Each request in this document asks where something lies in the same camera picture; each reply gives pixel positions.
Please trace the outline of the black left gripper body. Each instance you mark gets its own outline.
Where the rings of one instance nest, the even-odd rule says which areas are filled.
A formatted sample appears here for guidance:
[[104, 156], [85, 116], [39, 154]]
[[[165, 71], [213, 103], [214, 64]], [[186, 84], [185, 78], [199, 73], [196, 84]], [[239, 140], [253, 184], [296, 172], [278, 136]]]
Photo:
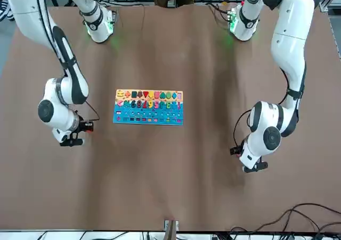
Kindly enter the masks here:
[[263, 161], [262, 158], [259, 158], [252, 169], [249, 169], [247, 167], [242, 167], [242, 170], [245, 173], [251, 173], [251, 172], [258, 172], [267, 168], [268, 168], [268, 163], [266, 161]]

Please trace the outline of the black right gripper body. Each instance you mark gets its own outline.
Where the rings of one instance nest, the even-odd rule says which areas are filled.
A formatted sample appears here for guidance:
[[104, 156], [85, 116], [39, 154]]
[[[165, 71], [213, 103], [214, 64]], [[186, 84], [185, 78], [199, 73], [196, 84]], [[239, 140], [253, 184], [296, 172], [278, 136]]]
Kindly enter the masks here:
[[82, 146], [83, 139], [78, 137], [79, 132], [74, 131], [70, 134], [60, 133], [59, 134], [59, 143], [62, 147], [73, 147], [73, 146]]

